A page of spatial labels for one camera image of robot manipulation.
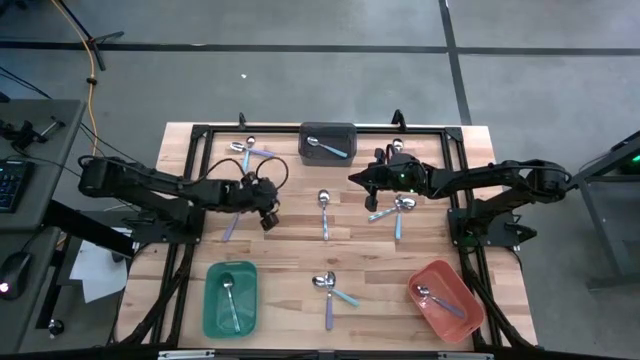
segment white paper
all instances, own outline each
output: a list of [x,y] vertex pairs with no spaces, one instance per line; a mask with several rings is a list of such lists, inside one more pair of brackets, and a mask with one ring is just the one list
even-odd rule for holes
[[[131,234],[128,229],[114,230],[125,235]],[[84,300],[90,303],[124,289],[127,284],[127,264],[125,261],[114,262],[109,250],[83,241],[69,278],[82,280]]]

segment gray desk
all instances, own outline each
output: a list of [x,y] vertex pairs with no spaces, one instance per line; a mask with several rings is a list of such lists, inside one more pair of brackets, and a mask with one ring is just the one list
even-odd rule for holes
[[[65,122],[44,144],[34,143],[26,152],[32,156],[64,164],[69,155],[73,139],[78,131],[85,105],[72,100],[12,100],[0,104],[0,119],[20,127],[23,120],[33,123],[36,131],[51,124],[51,116]],[[0,158],[14,155],[10,143],[0,138]],[[59,166],[37,162],[27,191],[14,214],[0,214],[0,263],[10,254],[20,251],[33,235],[33,230],[42,222],[62,169]],[[33,255],[29,268],[28,286],[20,298],[13,301],[0,300],[0,354],[18,351],[20,342],[34,312],[40,289],[47,277],[47,270],[59,238],[60,230],[48,228],[34,239],[26,251]]]
[[[64,164],[80,127],[84,108],[84,103],[78,100],[12,100],[0,104],[0,119],[18,129],[23,120],[28,120],[37,132],[51,125],[51,116],[64,122],[66,126],[52,133],[49,141],[44,144],[33,143],[25,151],[31,156]],[[17,154],[9,141],[0,138],[0,159],[10,155]],[[17,211],[14,214],[0,214],[2,232],[30,231],[42,223],[62,168],[46,162],[35,162],[37,166]]]

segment wooden tabletop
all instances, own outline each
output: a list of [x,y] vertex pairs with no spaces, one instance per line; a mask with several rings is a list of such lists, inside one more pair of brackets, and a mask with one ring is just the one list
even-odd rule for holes
[[[157,168],[182,175],[193,123],[168,123]],[[494,161],[489,131],[484,126],[463,127],[470,167]],[[210,164],[226,157],[242,161],[229,149],[231,141],[244,141],[246,134],[218,134],[213,141]],[[374,160],[376,147],[384,147],[394,135],[358,135],[358,153],[351,168],[303,166],[297,153],[296,134],[255,134],[256,149],[275,152],[290,170],[280,190],[280,224],[264,233],[257,214],[243,214],[231,241],[222,235],[231,214],[209,212],[202,242],[197,247],[180,334],[181,347],[341,349],[341,350],[468,350],[470,338],[458,344],[440,340],[411,302],[406,283],[409,276],[436,259],[449,262],[460,272],[460,261],[452,247],[445,213],[449,200],[428,200],[413,196],[418,206],[403,215],[402,240],[394,239],[395,217],[369,224],[364,208],[366,192],[347,176],[363,170]],[[422,162],[444,167],[439,139],[429,135],[402,136],[405,152]],[[457,159],[455,147],[452,156]],[[255,169],[262,159],[251,157]],[[283,167],[266,163],[260,176],[279,184]],[[225,163],[211,178],[239,179],[238,169]],[[317,193],[331,193],[327,208],[330,240],[322,239],[321,208]],[[499,187],[474,191],[476,198],[499,193]],[[379,209],[392,206],[395,194],[381,192]],[[116,338],[131,333],[156,300],[160,288],[167,245],[147,247],[136,258],[120,309]],[[496,302],[513,325],[536,343],[522,274],[513,254],[501,248],[487,248],[487,263]],[[258,321],[253,333],[233,340],[209,339],[202,330],[204,280],[208,268],[219,261],[250,260],[258,268]],[[354,308],[334,297],[334,329],[325,330],[326,293],[311,283],[314,275],[333,270],[336,288],[360,301]],[[165,317],[167,335],[174,303]],[[489,339],[486,321],[483,329]]]

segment computer mouse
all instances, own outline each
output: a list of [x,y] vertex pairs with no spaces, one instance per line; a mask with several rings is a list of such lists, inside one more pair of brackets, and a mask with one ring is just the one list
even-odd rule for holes
[[0,266],[0,299],[15,300],[27,288],[32,255],[20,251],[9,255]]

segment green tray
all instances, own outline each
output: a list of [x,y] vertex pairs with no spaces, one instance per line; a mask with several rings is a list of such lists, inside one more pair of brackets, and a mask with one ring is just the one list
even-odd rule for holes
[[[235,332],[233,315],[227,290],[222,286],[222,275],[233,277],[233,302],[238,314],[240,332]],[[256,327],[258,313],[258,274],[249,261],[220,262],[207,271],[204,287],[202,329],[210,338],[236,338],[249,335]]]

